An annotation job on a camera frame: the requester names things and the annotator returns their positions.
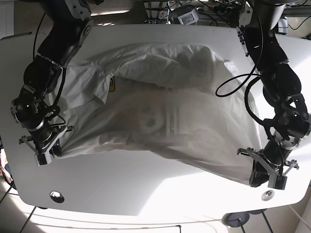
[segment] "white cloth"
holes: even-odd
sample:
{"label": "white cloth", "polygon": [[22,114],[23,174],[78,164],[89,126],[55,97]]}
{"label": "white cloth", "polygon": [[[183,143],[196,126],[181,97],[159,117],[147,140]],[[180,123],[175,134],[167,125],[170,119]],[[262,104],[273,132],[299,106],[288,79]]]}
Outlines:
{"label": "white cloth", "polygon": [[261,148],[259,127],[245,109],[244,89],[215,96],[233,77],[232,62],[204,46],[167,43],[130,45],[90,60],[67,70],[60,107],[76,130],[62,138],[61,158],[150,150],[249,184],[253,161],[236,152]]}

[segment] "round hole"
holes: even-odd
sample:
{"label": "round hole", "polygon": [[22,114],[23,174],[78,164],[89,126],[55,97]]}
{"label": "round hole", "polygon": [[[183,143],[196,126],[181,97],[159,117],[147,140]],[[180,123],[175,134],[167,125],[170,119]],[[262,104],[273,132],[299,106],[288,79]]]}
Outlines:
{"label": "round hole", "polygon": [[273,190],[268,190],[267,192],[263,193],[261,196],[261,199],[263,201],[269,201],[274,197],[274,191]]}
{"label": "round hole", "polygon": [[57,192],[57,191],[52,191],[50,193],[50,197],[56,203],[63,203],[65,201],[64,196],[60,192]]}

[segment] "yellow label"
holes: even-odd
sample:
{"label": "yellow label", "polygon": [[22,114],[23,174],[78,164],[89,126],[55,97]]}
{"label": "yellow label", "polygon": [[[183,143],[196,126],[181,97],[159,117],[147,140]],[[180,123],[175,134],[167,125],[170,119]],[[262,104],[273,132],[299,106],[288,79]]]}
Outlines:
{"label": "yellow label", "polygon": [[109,92],[113,92],[116,90],[115,77],[110,79]]}

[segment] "floor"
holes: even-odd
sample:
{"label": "floor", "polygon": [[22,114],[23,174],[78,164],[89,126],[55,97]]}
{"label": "floor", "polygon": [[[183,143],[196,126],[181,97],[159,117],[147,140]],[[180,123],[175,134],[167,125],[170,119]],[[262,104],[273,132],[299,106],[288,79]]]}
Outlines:
{"label": "floor", "polygon": [[[0,199],[9,185],[0,177]],[[309,189],[292,207],[302,215],[311,196]],[[24,203],[18,192],[11,190],[0,207],[0,232],[16,233],[23,227],[33,206]],[[265,211],[274,233],[294,233],[299,220],[288,206]],[[214,216],[112,216],[37,208],[23,233],[242,233],[241,228],[224,226]],[[244,225],[247,233],[269,232],[262,215],[251,215]]]}
{"label": "floor", "polygon": [[[140,24],[146,20],[146,11],[142,0],[105,0],[100,5],[88,0],[95,24]],[[35,33],[42,18],[43,10],[38,3],[15,1],[15,34]],[[289,18],[289,24],[296,28],[305,17]],[[40,32],[48,33],[52,28],[52,21],[45,17]],[[288,28],[288,35],[302,38],[311,34],[311,19],[308,19],[298,30]]]}

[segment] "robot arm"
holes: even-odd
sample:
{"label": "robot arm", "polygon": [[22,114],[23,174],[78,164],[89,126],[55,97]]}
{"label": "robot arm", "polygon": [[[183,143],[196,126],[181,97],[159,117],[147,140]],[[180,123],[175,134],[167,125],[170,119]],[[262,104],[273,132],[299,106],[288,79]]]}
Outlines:
{"label": "robot arm", "polygon": [[[51,162],[50,153],[61,153],[59,138],[71,130],[66,125],[51,125],[49,122],[60,113],[57,103],[65,82],[66,67],[82,46],[92,26],[90,8],[85,0],[39,2],[54,21],[54,26],[40,45],[39,55],[26,68],[24,86],[19,97],[13,100],[11,108],[15,120],[31,135],[22,137],[19,142],[26,143],[35,151],[38,166]],[[47,106],[44,96],[55,89],[62,72],[59,93],[54,104]],[[34,141],[35,148],[29,141]]]}
{"label": "robot arm", "polygon": [[[239,36],[245,43],[247,55],[258,64],[257,69],[261,74],[261,77],[255,78],[246,88],[245,105],[251,117],[265,128],[269,139],[266,147],[258,152],[250,149],[238,151],[254,159],[250,179],[250,185],[253,187],[269,180],[269,187],[284,189],[287,177],[283,174],[283,166],[290,166],[286,158],[311,130],[311,115],[308,114],[300,93],[300,80],[288,65],[289,60],[273,31],[285,4],[296,1],[255,0],[253,8],[247,9],[241,17],[245,18],[245,14],[252,14],[249,22],[244,21],[240,24]],[[275,109],[276,115],[273,119],[260,120],[248,107],[249,89],[258,80],[263,83],[265,99]],[[270,128],[276,130],[274,135],[271,135]]]}

